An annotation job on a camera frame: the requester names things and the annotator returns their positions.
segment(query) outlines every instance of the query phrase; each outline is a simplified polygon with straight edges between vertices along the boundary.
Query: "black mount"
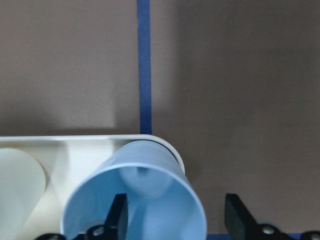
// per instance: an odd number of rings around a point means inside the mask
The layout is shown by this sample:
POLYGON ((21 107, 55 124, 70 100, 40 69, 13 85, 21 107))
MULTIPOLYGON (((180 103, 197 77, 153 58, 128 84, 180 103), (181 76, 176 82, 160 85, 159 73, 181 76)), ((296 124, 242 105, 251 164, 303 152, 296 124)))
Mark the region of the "black mount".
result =
MULTIPOLYGON (((258 224, 237 194, 225 196, 224 223, 232 240, 294 240, 270 224, 258 224)), ((304 232, 300 240, 320 240, 320 231, 304 232)))

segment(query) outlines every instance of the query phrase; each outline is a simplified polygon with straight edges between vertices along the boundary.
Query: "blue tape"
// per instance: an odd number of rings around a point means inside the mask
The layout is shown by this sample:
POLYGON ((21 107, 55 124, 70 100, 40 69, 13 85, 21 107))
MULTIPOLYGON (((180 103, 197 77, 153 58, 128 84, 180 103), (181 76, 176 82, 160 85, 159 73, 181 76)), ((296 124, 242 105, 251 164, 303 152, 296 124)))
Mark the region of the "blue tape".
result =
POLYGON ((137 0, 140 133, 152 134, 150 2, 137 0))
MULTIPOLYGON (((300 239, 301 233, 290 233, 289 237, 300 239)), ((232 240, 228 234, 209 234, 206 240, 232 240)))

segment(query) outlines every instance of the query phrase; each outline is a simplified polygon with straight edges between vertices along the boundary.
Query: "screw head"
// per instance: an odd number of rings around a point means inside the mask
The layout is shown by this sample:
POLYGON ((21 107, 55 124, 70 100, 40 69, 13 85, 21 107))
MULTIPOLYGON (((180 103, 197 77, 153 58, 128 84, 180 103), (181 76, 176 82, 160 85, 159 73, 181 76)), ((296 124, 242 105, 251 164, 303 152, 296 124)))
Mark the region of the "screw head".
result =
POLYGON ((310 239, 311 239, 311 240, 320 240, 320 235, 314 233, 314 234, 312 234, 312 235, 310 236, 310 239))
POLYGON ((98 226, 96 229, 92 231, 93 236, 100 236, 104 234, 105 232, 105 227, 104 226, 98 226))
POLYGON ((275 233, 275 230, 274 230, 273 227, 271 227, 271 226, 263 226, 263 227, 262 227, 262 232, 263 232, 264 234, 270 235, 270 234, 274 234, 274 233, 275 233))

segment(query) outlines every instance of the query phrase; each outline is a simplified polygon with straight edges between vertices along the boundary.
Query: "brown surface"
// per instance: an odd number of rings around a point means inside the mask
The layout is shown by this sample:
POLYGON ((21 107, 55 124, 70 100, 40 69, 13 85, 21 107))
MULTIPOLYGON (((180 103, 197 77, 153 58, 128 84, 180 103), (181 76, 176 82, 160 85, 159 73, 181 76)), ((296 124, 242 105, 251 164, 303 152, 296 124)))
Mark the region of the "brown surface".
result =
POLYGON ((153 132, 180 152, 209 233, 225 193, 320 229, 320 2, 152 1, 153 132))
MULTIPOLYGON (((320 2, 152 0, 153 132, 209 233, 225 193, 320 229, 320 2)), ((136 1, 1 1, 0 134, 139 132, 136 1)))
POLYGON ((1 1, 0 134, 139 132, 134 1, 1 1))

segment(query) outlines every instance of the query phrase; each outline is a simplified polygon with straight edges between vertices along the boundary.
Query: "plastic tray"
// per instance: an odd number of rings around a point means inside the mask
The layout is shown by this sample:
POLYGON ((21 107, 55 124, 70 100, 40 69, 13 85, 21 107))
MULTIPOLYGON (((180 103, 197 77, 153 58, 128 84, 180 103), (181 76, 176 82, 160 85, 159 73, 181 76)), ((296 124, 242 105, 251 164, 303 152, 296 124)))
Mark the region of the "plastic tray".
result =
POLYGON ((15 240, 33 240, 44 233, 59 233, 62 211, 75 187, 116 150, 136 140, 151 140, 164 145, 185 171, 176 149, 152 135, 0 137, 0 148, 25 151, 39 161, 46 174, 46 190, 15 240))

